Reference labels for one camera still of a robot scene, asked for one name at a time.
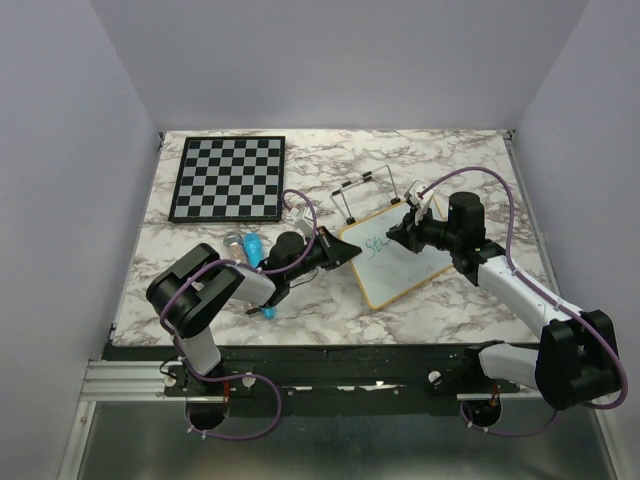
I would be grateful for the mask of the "yellow framed whiteboard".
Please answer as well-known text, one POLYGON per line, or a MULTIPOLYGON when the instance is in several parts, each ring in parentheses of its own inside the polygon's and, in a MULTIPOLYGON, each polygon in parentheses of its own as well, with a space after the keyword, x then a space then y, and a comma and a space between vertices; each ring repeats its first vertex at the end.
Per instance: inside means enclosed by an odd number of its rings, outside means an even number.
POLYGON ((386 237, 400 223, 406 202, 379 210, 344 227, 339 238, 362 249, 351 260, 352 269, 368 306, 379 310, 452 268, 447 252, 425 247, 414 254, 386 237))

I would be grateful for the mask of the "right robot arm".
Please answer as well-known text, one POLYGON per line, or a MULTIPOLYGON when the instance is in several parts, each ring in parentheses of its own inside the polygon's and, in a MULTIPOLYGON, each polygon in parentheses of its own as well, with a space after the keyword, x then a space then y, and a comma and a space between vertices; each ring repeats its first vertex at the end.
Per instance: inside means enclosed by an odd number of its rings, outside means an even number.
POLYGON ((449 253, 458 273, 498 298, 539 340, 537 349, 498 341, 472 348, 459 370, 467 389, 480 392, 506 380, 538 390, 559 411, 621 391, 609 317, 569 306, 487 239, 478 195, 451 195, 445 221, 434 217, 430 196, 406 193, 405 199, 409 210, 387 238, 415 254, 426 247, 449 253))

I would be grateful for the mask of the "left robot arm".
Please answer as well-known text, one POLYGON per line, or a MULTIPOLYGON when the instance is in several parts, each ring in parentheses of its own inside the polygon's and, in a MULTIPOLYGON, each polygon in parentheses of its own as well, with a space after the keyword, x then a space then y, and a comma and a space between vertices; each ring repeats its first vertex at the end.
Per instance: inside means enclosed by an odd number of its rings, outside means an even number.
POLYGON ((295 279, 315 269, 333 270, 361 253, 361 247, 324 227, 317 228, 313 238, 293 231, 280 234, 256 268, 223 259, 213 247, 200 243, 151 282, 146 299, 191 366, 188 384, 209 395, 222 380, 222 357, 210 324, 229 301, 274 307, 290 293, 295 279))

